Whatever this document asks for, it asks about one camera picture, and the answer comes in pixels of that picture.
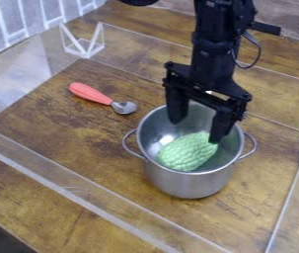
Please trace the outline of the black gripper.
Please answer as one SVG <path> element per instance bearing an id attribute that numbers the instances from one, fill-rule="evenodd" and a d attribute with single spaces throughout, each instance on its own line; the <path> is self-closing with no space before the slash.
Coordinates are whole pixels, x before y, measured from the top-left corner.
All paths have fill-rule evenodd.
<path id="1" fill-rule="evenodd" d="M 164 78 L 168 117 L 177 125 L 188 116 L 189 101 L 214 109 L 212 143 L 220 143 L 237 121 L 246 117 L 252 94 L 234 80 L 241 39 L 232 42 L 194 40 L 192 64 L 169 61 Z"/>

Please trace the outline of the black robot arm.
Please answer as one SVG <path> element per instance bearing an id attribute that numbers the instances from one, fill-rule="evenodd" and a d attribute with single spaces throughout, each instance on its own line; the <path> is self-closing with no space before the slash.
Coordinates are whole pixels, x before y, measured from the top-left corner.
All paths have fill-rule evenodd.
<path id="1" fill-rule="evenodd" d="M 241 39 L 254 21 L 252 0 L 194 0 L 196 31 L 189 65 L 168 62 L 164 78 L 169 120 L 178 124 L 196 101 L 216 111 L 210 141 L 218 143 L 245 118 L 252 93 L 234 81 Z"/>

